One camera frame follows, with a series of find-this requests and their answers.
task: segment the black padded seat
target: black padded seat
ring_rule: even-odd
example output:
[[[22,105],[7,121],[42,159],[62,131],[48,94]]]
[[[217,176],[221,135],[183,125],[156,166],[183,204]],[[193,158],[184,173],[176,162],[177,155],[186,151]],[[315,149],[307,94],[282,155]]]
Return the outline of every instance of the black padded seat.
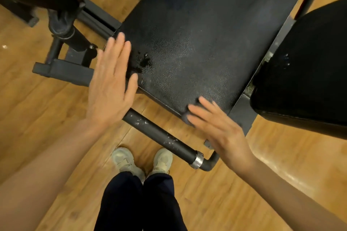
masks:
[[[228,113],[297,0],[141,0],[118,31],[129,72],[176,115],[200,95]]]

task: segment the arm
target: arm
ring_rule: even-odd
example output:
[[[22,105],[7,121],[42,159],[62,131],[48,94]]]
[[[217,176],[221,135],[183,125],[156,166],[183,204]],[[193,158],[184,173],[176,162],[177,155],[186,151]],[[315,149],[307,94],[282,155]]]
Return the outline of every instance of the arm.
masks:
[[[86,118],[0,186],[0,230],[35,230],[91,146],[129,110],[137,90],[134,74],[125,92],[130,51],[123,33],[98,51]]]
[[[189,105],[188,120],[207,134],[223,162],[248,183],[294,231],[347,231],[347,224],[284,181],[250,150],[242,129],[215,102]]]

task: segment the left hand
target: left hand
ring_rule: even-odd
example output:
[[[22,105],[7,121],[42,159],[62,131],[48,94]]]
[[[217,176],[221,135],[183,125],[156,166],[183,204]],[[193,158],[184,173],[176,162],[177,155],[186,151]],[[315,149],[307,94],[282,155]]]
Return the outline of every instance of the left hand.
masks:
[[[108,127],[120,121],[134,102],[137,74],[133,74],[125,91],[125,73],[131,52],[124,33],[109,38],[105,51],[98,50],[97,64],[89,85],[86,119],[92,124]]]

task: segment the foot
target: foot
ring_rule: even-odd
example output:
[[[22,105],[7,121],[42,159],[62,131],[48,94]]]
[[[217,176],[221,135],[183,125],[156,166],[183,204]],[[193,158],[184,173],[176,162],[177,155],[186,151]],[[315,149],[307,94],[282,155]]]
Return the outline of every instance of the foot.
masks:
[[[153,170],[149,173],[148,176],[151,176],[155,173],[168,173],[172,164],[172,153],[162,148],[154,156]]]
[[[135,165],[134,157],[129,149],[118,147],[113,151],[111,156],[119,172],[131,172],[132,175],[137,176],[142,183],[145,181],[145,173]]]

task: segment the leg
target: leg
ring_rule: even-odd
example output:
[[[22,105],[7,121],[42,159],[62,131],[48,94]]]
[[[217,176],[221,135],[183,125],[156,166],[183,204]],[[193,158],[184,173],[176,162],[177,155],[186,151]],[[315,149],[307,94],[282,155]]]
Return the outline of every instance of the leg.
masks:
[[[143,185],[146,205],[144,231],[186,231],[175,198],[173,179],[168,175],[172,153],[165,148],[154,157],[154,168]]]
[[[120,173],[105,189],[94,231],[141,231],[143,186],[140,177],[144,179],[144,173],[135,166],[134,158],[126,148],[117,148],[112,158]]]

